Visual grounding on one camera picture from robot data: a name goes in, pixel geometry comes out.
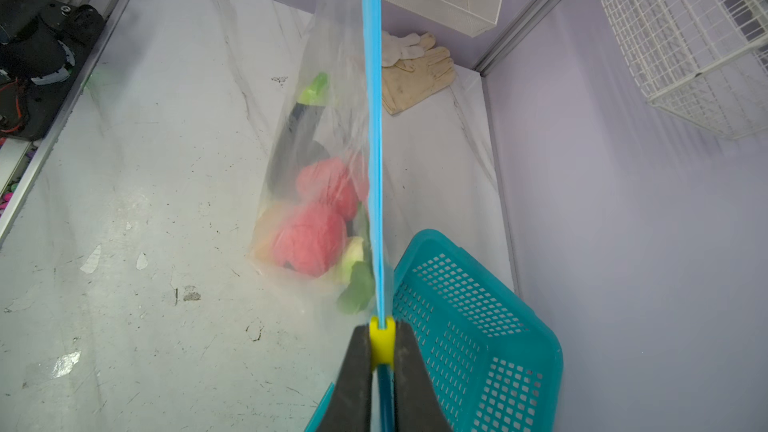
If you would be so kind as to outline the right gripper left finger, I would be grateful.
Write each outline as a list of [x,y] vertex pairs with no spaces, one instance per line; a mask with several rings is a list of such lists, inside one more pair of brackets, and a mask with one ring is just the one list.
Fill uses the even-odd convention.
[[372,404],[372,346],[368,325],[351,335],[330,401],[316,431],[369,431]]

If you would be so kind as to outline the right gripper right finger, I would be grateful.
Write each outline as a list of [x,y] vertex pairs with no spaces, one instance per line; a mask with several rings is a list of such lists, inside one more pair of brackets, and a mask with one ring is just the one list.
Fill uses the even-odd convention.
[[395,322],[394,423],[398,432],[447,431],[443,414],[412,327]]

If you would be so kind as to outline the teal plastic basket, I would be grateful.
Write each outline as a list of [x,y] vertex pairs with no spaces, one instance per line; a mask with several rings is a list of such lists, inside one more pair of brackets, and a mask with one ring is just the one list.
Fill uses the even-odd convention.
[[[563,371],[556,335],[514,292],[442,233],[411,240],[395,270],[391,346],[372,346],[371,425],[394,423],[395,322],[408,323],[452,431],[549,431]],[[316,431],[336,381],[309,422]]]

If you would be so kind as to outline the pink dragonfruit toy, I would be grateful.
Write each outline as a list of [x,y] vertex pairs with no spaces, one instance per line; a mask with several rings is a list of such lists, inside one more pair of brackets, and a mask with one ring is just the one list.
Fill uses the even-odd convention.
[[271,253],[278,266],[320,277],[339,260],[346,242],[345,219],[331,206],[312,202],[279,228]]

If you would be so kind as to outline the clear zip top bag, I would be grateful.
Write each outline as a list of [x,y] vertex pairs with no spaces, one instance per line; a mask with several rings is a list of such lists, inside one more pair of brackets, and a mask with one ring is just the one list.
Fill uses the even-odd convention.
[[307,358],[333,373],[310,422],[394,427],[391,371],[353,377],[357,323],[388,311],[383,239],[381,0],[316,0],[298,74],[269,157],[249,258],[279,312],[311,337]]

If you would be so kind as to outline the red strawberry toy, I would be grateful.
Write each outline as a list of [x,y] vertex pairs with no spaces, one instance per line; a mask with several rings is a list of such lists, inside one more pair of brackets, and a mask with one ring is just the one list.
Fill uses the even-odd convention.
[[304,167],[295,185],[302,199],[326,204],[345,220],[352,220],[358,206],[368,197],[366,160],[361,154],[348,160],[339,157],[320,160]]

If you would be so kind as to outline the dark eggplant toy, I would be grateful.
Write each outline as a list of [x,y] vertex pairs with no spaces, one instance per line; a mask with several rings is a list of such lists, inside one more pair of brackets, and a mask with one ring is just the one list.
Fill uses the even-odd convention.
[[295,181],[306,166],[330,157],[315,139],[326,105],[330,80],[320,72],[304,88],[284,120],[267,170],[267,190],[278,197],[296,194]]

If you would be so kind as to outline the white radish toy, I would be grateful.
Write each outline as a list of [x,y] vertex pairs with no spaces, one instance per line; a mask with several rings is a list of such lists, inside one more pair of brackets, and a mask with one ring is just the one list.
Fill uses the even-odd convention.
[[363,237],[352,237],[336,265],[336,274],[345,286],[337,298],[338,309],[348,315],[368,308],[375,295],[375,279],[369,258],[369,247]]

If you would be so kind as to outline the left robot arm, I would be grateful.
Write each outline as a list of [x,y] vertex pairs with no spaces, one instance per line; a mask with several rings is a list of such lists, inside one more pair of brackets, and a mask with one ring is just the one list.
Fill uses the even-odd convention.
[[104,26],[104,18],[90,5],[1,0],[1,71],[36,85],[66,81]]

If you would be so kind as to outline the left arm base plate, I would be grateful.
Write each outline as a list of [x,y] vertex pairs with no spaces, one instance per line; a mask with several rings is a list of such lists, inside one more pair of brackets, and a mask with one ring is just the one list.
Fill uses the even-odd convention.
[[102,33],[94,7],[50,0],[1,46],[1,135],[43,138]]

